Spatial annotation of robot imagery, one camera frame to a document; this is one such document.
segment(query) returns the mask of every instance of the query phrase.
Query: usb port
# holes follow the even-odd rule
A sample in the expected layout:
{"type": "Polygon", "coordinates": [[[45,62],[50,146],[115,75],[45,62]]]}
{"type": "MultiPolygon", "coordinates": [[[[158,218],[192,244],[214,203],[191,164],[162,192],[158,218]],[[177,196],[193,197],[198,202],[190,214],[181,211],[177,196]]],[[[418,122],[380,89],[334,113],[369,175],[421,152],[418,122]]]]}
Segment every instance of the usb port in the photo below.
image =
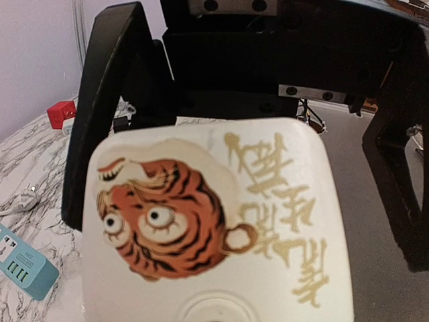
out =
{"type": "Polygon", "coordinates": [[[23,282],[28,276],[28,273],[25,272],[25,274],[21,277],[21,282],[23,282]]]}
{"type": "Polygon", "coordinates": [[[20,278],[21,273],[23,273],[24,269],[21,268],[21,270],[19,271],[18,275],[16,277],[20,278]]]}
{"type": "Polygon", "coordinates": [[[16,269],[18,268],[18,264],[16,264],[15,262],[13,262],[14,264],[15,264],[15,266],[12,266],[12,265],[10,265],[9,267],[10,267],[10,272],[11,273],[14,273],[15,271],[16,271],[16,269]]]}

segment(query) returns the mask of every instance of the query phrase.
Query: white ceramic surface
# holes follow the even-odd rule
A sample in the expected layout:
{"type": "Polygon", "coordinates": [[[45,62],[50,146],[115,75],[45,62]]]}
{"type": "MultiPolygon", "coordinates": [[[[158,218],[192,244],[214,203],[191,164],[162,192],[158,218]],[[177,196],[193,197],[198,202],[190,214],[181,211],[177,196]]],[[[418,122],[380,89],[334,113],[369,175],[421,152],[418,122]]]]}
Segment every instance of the white ceramic surface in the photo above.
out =
{"type": "Polygon", "coordinates": [[[328,158],[292,119],[106,139],[88,169],[83,250],[87,321],[353,321],[328,158]]]}
{"type": "MultiPolygon", "coordinates": [[[[214,121],[179,118],[178,125],[214,121]]],[[[37,184],[42,194],[40,206],[31,213],[9,215],[0,221],[41,251],[60,270],[58,282],[41,302],[31,300],[0,274],[0,322],[84,321],[81,234],[67,228],[60,219],[67,147],[68,137],[61,131],[52,130],[45,115],[0,143],[0,210],[7,209],[14,201],[13,196],[29,184],[37,184]]],[[[108,253],[116,255],[110,248],[108,253]]]]}

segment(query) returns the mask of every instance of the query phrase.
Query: screw hole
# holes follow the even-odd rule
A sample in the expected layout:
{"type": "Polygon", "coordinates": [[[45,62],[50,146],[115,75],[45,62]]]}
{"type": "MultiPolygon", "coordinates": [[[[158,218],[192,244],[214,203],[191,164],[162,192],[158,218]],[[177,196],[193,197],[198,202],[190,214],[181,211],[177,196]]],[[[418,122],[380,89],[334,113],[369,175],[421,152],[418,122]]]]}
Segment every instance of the screw hole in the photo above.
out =
{"type": "Polygon", "coordinates": [[[216,11],[219,5],[217,4],[217,1],[215,0],[206,0],[204,2],[204,8],[207,11],[216,11]]]}
{"type": "Polygon", "coordinates": [[[322,97],[325,101],[330,101],[334,95],[331,92],[325,92],[322,97]]]}
{"type": "Polygon", "coordinates": [[[252,8],[256,12],[262,12],[267,9],[267,3],[264,0],[254,0],[252,3],[252,8]]]}
{"type": "Polygon", "coordinates": [[[298,90],[296,89],[296,87],[288,87],[286,89],[286,94],[288,94],[290,96],[296,95],[297,92],[298,92],[298,90]]]}

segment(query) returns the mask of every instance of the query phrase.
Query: orange tiger print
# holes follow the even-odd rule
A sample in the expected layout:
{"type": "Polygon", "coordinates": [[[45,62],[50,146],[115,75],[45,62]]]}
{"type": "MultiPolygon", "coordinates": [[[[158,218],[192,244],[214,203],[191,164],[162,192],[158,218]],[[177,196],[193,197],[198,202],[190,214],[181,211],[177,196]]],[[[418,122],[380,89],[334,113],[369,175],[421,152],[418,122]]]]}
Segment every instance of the orange tiger print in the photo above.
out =
{"type": "MultiPolygon", "coordinates": [[[[110,168],[126,168],[121,164],[124,160],[113,162],[110,168]]],[[[213,268],[230,253],[246,252],[255,245],[257,232],[252,226],[226,228],[221,200],[201,173],[176,160],[136,164],[147,180],[130,179],[101,191],[97,197],[105,237],[131,271],[152,281],[185,278],[213,268]],[[233,249],[226,238],[237,229],[247,234],[249,243],[233,249]]],[[[108,174],[106,180],[117,176],[109,172],[110,168],[99,169],[108,174]]]]}

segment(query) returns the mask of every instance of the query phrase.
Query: gray floor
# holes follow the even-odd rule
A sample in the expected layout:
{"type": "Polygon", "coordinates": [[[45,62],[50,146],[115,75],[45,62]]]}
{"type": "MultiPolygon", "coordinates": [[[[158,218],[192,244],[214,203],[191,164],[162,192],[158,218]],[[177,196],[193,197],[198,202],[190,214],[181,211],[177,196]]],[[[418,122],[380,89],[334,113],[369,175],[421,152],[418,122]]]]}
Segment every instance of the gray floor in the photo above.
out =
{"type": "MultiPolygon", "coordinates": [[[[328,126],[322,138],[343,212],[355,321],[429,321],[429,273],[413,274],[408,270],[361,148],[361,138],[371,116],[358,118],[336,108],[315,110],[328,126]]],[[[421,200],[422,162],[412,144],[407,148],[415,189],[421,200]]]]}

